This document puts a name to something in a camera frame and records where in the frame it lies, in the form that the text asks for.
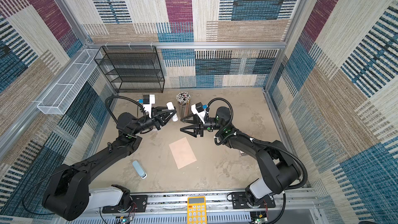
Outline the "pink paper envelope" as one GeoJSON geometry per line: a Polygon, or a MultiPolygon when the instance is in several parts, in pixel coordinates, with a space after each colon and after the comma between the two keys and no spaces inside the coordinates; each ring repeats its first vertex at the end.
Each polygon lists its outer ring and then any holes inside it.
{"type": "Polygon", "coordinates": [[[182,169],[197,161],[187,138],[169,144],[177,169],[182,169]]]}

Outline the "white glue stick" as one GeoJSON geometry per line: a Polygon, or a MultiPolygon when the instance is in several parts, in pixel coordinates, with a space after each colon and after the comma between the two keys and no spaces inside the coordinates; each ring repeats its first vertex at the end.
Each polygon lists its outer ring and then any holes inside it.
{"type": "Polygon", "coordinates": [[[172,120],[174,122],[178,121],[177,112],[175,110],[175,107],[174,107],[173,103],[172,102],[167,102],[166,106],[167,106],[168,110],[172,111],[172,120]]]}

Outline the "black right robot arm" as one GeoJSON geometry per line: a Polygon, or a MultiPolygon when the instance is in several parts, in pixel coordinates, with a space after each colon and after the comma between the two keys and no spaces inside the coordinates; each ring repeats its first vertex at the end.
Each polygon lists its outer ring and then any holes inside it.
{"type": "Polygon", "coordinates": [[[244,198],[248,207],[259,207],[266,196],[271,197],[285,190],[298,189],[307,183],[308,171],[304,163],[288,151],[281,141],[261,141],[233,125],[234,111],[230,103],[219,107],[216,115],[210,117],[210,106],[215,101],[227,103],[226,99],[217,97],[207,105],[192,105],[192,113],[181,119],[187,126],[180,130],[193,137],[203,136],[204,131],[214,131],[217,146],[225,145],[256,159],[261,177],[245,189],[244,198]]]}

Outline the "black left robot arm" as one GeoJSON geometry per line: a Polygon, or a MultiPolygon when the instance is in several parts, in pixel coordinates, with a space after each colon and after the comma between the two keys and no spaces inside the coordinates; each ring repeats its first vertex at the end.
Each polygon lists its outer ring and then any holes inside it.
{"type": "Polygon", "coordinates": [[[93,193],[89,190],[90,183],[111,165],[130,156],[142,141],[140,133],[147,133],[152,128],[160,130],[177,113],[173,107],[152,107],[154,95],[144,95],[142,101],[117,96],[134,103],[143,113],[136,118],[130,113],[123,113],[118,118],[110,109],[115,96],[105,100],[105,107],[117,124],[118,137],[86,160],[71,166],[62,164],[53,174],[43,178],[48,185],[42,195],[42,206],[49,210],[49,215],[58,216],[72,221],[79,217],[89,206],[93,193]]]}

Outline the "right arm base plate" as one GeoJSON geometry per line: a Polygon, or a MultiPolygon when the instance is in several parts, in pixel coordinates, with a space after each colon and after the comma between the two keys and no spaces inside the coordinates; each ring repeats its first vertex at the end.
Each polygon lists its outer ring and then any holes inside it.
{"type": "Polygon", "coordinates": [[[261,199],[256,199],[243,191],[229,193],[227,195],[227,200],[232,203],[233,209],[276,207],[274,198],[270,195],[266,195],[261,199]]]}

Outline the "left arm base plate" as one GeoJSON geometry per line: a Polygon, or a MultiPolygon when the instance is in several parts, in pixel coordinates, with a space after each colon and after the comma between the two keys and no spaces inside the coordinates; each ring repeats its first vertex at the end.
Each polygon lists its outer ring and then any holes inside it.
{"type": "Polygon", "coordinates": [[[102,214],[132,214],[144,213],[147,207],[148,195],[130,195],[131,203],[129,208],[121,206],[106,206],[102,208],[102,214]]]}

